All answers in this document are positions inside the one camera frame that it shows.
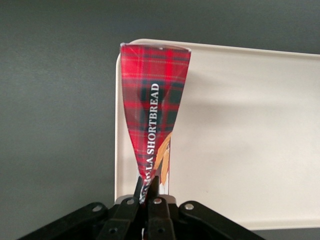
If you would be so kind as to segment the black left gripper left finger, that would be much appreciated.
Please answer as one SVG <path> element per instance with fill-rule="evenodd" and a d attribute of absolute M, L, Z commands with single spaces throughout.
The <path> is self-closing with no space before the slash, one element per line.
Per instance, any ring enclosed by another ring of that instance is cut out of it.
<path fill-rule="evenodd" d="M 133 195 L 119 197 L 111 208 L 101 202 L 87 204 L 21 240 L 124 240 L 140 208 L 139 177 Z"/>

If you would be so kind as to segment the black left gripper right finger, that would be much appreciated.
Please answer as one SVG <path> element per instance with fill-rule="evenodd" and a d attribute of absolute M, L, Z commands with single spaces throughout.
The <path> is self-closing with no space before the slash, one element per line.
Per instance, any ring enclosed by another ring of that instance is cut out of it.
<path fill-rule="evenodd" d="M 262 240 L 263 238 L 229 218 L 193 200 L 181 205 L 171 195 L 160 194 L 156 176 L 147 198 L 148 240 Z"/>

